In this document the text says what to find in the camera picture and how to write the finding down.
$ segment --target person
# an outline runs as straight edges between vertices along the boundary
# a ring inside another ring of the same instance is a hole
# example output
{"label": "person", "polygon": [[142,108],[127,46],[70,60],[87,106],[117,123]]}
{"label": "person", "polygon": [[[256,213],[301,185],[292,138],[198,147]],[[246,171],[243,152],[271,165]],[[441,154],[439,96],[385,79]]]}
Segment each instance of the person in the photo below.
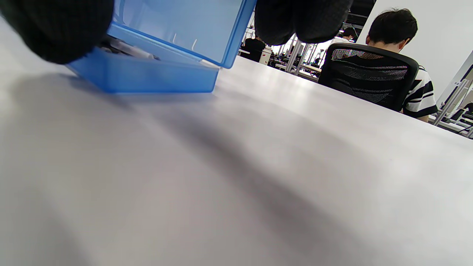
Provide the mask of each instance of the person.
{"label": "person", "polygon": [[255,39],[248,38],[245,40],[245,45],[242,46],[241,49],[249,53],[241,53],[241,56],[249,60],[259,62],[265,47],[266,44],[259,38],[258,35],[255,35]]}
{"label": "person", "polygon": [[347,28],[343,31],[342,37],[341,38],[334,38],[330,45],[336,44],[336,43],[351,43],[350,40],[352,40],[354,37],[356,37],[356,32],[352,28]]}
{"label": "person", "polygon": [[[366,37],[366,44],[399,53],[415,37],[417,30],[417,20],[408,9],[393,9],[376,17]],[[379,60],[376,65],[383,65],[385,58],[373,60]],[[425,68],[420,66],[402,113],[428,122],[429,115],[437,111],[432,80]]]}

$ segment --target striped shirt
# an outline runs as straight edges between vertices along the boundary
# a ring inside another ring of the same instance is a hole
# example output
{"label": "striped shirt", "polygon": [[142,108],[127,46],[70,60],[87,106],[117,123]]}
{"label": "striped shirt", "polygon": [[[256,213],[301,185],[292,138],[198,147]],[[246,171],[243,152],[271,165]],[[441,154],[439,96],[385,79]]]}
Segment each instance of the striped shirt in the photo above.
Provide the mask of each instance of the striped shirt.
{"label": "striped shirt", "polygon": [[417,118],[435,114],[437,111],[432,80],[425,68],[420,66],[412,89],[404,101],[403,113]]}

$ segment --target office chair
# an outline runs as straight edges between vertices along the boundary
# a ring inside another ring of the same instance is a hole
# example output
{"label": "office chair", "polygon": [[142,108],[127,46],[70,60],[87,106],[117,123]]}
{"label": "office chair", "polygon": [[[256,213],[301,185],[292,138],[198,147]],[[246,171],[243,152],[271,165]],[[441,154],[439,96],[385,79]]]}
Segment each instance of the office chair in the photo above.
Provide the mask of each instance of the office chair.
{"label": "office chair", "polygon": [[407,56],[360,44],[328,48],[319,84],[401,111],[419,65]]}

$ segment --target gloved hand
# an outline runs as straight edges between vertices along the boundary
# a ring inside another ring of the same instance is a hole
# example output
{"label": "gloved hand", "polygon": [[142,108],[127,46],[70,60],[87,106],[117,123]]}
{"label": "gloved hand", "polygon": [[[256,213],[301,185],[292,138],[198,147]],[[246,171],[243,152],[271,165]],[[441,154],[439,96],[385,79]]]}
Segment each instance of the gloved hand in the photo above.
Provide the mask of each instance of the gloved hand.
{"label": "gloved hand", "polygon": [[67,64],[106,36],[114,0],[0,0],[0,11],[31,51]]}
{"label": "gloved hand", "polygon": [[299,40],[314,44],[331,40],[347,19],[353,0],[258,0],[256,34],[269,45]]}

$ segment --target chair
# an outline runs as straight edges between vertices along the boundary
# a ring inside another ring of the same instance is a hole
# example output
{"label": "chair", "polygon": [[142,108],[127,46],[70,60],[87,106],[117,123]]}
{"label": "chair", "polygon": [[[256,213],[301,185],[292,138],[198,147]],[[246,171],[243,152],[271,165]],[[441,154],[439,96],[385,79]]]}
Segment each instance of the chair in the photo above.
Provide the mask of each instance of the chair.
{"label": "chair", "polygon": [[419,65],[407,56],[360,44],[333,44],[319,84],[389,108],[402,110]]}

